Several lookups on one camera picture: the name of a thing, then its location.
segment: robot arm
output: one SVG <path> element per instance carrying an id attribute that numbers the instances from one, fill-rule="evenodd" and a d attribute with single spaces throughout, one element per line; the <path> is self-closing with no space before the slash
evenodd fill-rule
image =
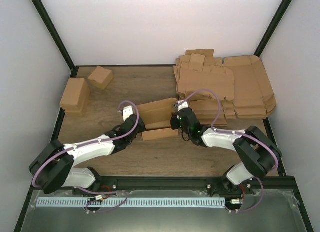
<path id="1" fill-rule="evenodd" d="M 275 159 L 266 148 L 255 141 L 243 136 L 247 134 L 255 137 L 267 145 L 279 160 L 282 156 L 280 149 L 256 126 L 250 126 L 246 130 L 223 131 L 212 129 L 211 126 L 201 125 L 195 113 L 184 102 L 178 106 L 178 113 L 171 119 L 173 129 L 181 128 L 189 135 L 190 140 L 204 147 L 222 147 L 237 151 L 242 162 L 232 166 L 223 176 L 223 187 L 232 191 L 244 180 L 252 177 L 264 177 L 274 166 Z"/>
<path id="2" fill-rule="evenodd" d="M 131 106 L 123 109 L 124 122 L 103 135 L 79 143 L 62 144 L 59 140 L 50 142 L 29 167 L 35 175 L 39 168 L 60 151 L 66 153 L 47 164 L 38 175 L 36 182 L 44 193 L 52 193 L 61 187 L 77 186 L 96 191 L 100 187 L 100 175 L 94 168 L 75 168 L 84 161 L 99 156 L 107 156 L 125 149 L 131 144 L 137 133 L 144 131 L 145 124 L 139 118 L 135 130 L 118 140 L 107 140 L 128 133 L 137 121 Z"/>

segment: wooden table surface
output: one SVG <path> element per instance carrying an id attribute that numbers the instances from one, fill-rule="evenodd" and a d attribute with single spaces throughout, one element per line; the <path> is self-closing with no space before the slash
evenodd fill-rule
<path id="1" fill-rule="evenodd" d="M 136 104 L 176 97 L 172 67 L 108 67 L 114 79 L 105 90 L 90 85 L 86 116 L 65 116 L 59 134 L 62 143 L 75 143 L 98 137 L 123 122 L 118 104 L 131 100 Z M 87 78 L 94 67 L 80 67 L 78 77 Z M 261 119 L 228 120 L 226 129 L 258 126 L 266 132 Z M 141 135 L 125 150 L 91 159 L 79 167 L 94 167 L 101 175 L 114 176 L 221 176 L 240 162 L 235 151 L 204 148 L 184 141 L 181 136 L 142 141 Z M 278 175 L 276 171 L 268 175 Z"/>

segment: black metal frame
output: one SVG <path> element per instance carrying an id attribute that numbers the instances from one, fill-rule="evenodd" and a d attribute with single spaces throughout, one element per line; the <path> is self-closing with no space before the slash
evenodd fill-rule
<path id="1" fill-rule="evenodd" d="M 292 0 L 282 0 L 278 10 L 276 11 L 270 25 L 268 26 L 261 42 L 259 43 L 255 55 L 261 56 L 264 48 L 266 47 L 267 43 L 269 42 L 272 34 L 274 33 L 276 27 L 278 26 L 279 22 L 281 21 L 283 15 L 285 14 L 287 8 L 289 7 Z M 44 5 L 42 4 L 41 0 L 32 0 L 34 3 L 35 8 L 39 12 L 43 22 L 47 26 L 51 36 L 53 37 L 54 41 L 57 44 L 61 54 L 63 55 L 65 61 L 67 62 L 70 70 L 71 70 L 71 77 L 76 77 L 79 66 L 75 66 L 66 47 L 64 46 L 53 22 L 51 21 Z M 171 66 L 171 65 L 130 65 L 130 66 Z M 60 129 L 64 120 L 65 112 L 63 109 L 60 109 L 58 119 L 56 121 L 56 125 L 53 131 L 53 135 L 51 140 L 55 140 L 58 138 Z M 264 126 L 267 132 L 267 136 L 276 143 L 275 137 L 273 135 L 271 125 L 269 119 L 266 118 L 263 120 Z M 305 205 L 303 203 L 302 197 L 300 195 L 300 191 L 298 189 L 296 180 L 293 176 L 288 176 L 286 174 L 284 165 L 282 160 L 280 160 L 279 168 L 278 168 L 279 177 L 265 177 L 262 179 L 263 185 L 266 189 L 292 189 L 294 192 L 295 197 L 299 200 L 300 205 L 299 209 L 302 214 L 306 229 L 308 232 L 313 232 L 313 228 L 308 217 L 308 213 L 306 211 Z M 118 177 L 103 177 L 106 182 L 109 184 L 116 184 L 117 189 L 119 190 L 153 190 L 153 189 L 194 189 L 194 190 L 208 190 L 207 184 L 210 181 L 214 181 L 220 177 L 130 177 L 130 176 L 118 176 Z M 256 180 L 251 181 L 251 188 L 252 189 L 259 189 L 260 185 Z M 15 232 L 21 231 L 24 217 L 26 215 L 31 195 L 33 190 L 38 190 L 37 188 L 30 187 L 30 190 L 27 194 L 23 209 L 21 211 L 19 220 L 17 222 Z"/>

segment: white wall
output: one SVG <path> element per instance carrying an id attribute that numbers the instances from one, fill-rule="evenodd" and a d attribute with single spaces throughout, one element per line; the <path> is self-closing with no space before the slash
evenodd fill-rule
<path id="1" fill-rule="evenodd" d="M 277 99 L 270 121 L 320 231 L 320 0 L 293 0 L 262 54 Z"/>
<path id="2" fill-rule="evenodd" d="M 76 65 L 253 54 L 281 0 L 42 0 Z"/>
<path id="3" fill-rule="evenodd" d="M 30 163 L 50 141 L 70 70 L 30 0 L 0 0 L 0 231 L 13 231 Z"/>

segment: red wire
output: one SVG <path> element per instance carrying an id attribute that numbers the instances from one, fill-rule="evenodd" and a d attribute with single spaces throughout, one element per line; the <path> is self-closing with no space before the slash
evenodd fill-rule
<path id="1" fill-rule="evenodd" d="M 244 188 L 243 185 L 240 185 L 240 188 L 242 189 L 242 194 L 243 194 L 243 196 L 242 196 L 242 202 L 244 202 L 244 201 L 245 201 L 245 195 L 246 195 L 246 193 L 245 193 L 245 188 Z"/>
<path id="2" fill-rule="evenodd" d="M 102 185 L 101 188 L 107 188 L 108 191 L 112 191 L 112 190 L 111 190 L 111 187 L 110 187 L 110 186 L 107 186 L 107 185 Z"/>

